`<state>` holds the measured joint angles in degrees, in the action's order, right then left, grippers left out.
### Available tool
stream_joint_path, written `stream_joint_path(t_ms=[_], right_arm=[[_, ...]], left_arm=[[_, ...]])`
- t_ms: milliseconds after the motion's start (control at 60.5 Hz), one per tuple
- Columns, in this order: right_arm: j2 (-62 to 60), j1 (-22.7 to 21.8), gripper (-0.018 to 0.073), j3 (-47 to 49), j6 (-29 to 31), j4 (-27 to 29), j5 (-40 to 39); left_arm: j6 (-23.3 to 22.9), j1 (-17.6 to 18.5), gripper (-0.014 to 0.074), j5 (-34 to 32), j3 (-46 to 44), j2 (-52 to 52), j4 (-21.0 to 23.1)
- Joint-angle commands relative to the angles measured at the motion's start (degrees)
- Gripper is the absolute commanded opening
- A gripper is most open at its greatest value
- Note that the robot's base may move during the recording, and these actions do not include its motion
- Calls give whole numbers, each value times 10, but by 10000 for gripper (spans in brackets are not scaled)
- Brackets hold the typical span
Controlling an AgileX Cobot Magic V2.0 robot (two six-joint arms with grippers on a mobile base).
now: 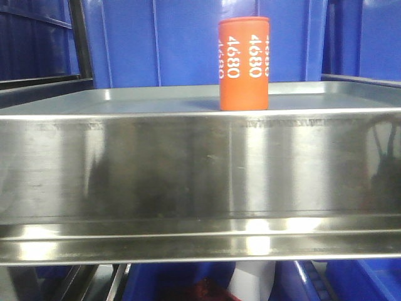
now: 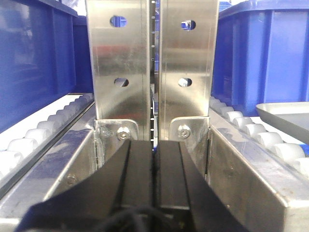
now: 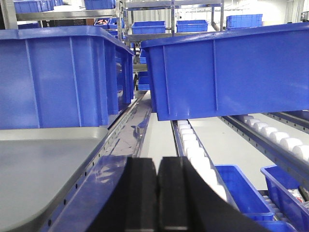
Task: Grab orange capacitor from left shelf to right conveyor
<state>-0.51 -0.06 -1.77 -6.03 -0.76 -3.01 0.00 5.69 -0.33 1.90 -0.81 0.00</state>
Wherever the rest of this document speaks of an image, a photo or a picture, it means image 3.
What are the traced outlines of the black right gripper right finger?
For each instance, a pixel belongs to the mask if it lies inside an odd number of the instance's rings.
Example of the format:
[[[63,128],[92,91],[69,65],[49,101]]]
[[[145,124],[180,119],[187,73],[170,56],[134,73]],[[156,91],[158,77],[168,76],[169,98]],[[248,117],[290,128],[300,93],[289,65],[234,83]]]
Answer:
[[[267,231],[217,195],[185,157],[162,158],[158,181],[161,232]]]

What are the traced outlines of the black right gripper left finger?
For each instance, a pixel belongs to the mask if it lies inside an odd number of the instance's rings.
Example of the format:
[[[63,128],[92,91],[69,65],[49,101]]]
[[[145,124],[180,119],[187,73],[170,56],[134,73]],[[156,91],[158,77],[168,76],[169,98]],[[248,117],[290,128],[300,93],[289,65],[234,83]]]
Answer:
[[[89,232],[157,231],[157,177],[150,158],[127,158],[117,186]]]

